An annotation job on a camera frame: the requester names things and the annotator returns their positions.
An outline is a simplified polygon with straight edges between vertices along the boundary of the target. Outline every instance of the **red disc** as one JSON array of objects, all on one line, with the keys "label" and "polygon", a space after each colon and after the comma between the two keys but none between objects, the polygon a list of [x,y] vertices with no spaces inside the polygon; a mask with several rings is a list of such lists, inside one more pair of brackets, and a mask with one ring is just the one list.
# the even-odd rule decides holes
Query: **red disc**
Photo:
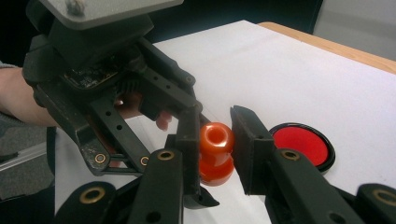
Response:
[{"label": "red disc", "polygon": [[324,163],[329,156],[326,143],[316,133],[302,127],[284,127],[274,134],[277,148],[291,148],[303,153],[315,166]]}]

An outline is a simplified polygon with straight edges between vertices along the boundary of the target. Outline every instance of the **wooden table edge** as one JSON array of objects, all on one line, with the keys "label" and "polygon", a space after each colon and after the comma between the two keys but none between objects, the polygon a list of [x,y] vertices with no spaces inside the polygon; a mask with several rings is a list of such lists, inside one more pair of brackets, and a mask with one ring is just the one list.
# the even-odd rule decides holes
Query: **wooden table edge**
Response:
[{"label": "wooden table edge", "polygon": [[293,30],[289,27],[279,25],[274,22],[266,21],[259,23],[259,25],[282,35],[287,35],[291,38],[300,40],[317,48],[327,50],[353,61],[364,63],[396,75],[396,62],[393,60],[382,58],[358,49],[353,49],[351,47],[337,44],[330,40],[326,40],[314,35],[309,35],[301,31]]}]

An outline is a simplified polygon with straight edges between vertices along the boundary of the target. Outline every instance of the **red spool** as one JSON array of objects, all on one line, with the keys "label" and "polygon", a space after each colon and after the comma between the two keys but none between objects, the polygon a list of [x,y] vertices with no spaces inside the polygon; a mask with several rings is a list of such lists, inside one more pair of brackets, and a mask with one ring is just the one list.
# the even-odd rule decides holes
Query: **red spool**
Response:
[{"label": "red spool", "polygon": [[225,183],[233,173],[233,132],[225,124],[207,123],[201,128],[200,175],[208,186]]}]

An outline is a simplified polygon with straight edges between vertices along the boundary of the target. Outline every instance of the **metal plate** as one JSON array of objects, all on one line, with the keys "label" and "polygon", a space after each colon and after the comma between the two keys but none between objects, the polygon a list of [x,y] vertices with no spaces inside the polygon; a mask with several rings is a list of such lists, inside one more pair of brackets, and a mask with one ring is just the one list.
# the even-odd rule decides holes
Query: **metal plate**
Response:
[{"label": "metal plate", "polygon": [[172,7],[183,0],[40,0],[66,27],[85,30]]}]

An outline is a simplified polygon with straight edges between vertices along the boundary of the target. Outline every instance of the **white table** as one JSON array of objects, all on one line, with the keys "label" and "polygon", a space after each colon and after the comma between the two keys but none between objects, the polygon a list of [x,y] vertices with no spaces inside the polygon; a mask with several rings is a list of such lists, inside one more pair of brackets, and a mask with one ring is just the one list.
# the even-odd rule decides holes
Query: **white table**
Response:
[{"label": "white table", "polygon": [[[325,175],[356,194],[363,183],[396,188],[396,76],[251,24],[232,23],[156,44],[193,74],[197,99],[211,120],[231,126],[230,107],[256,112],[270,129],[293,121],[312,126],[332,142],[336,161]],[[139,117],[128,123],[150,150],[167,133]],[[75,144],[58,132],[56,210],[76,188],[93,180],[120,187],[130,176],[95,177]],[[236,172],[220,187],[206,187],[220,206],[184,211],[185,223],[271,223],[263,197],[245,196]]]}]

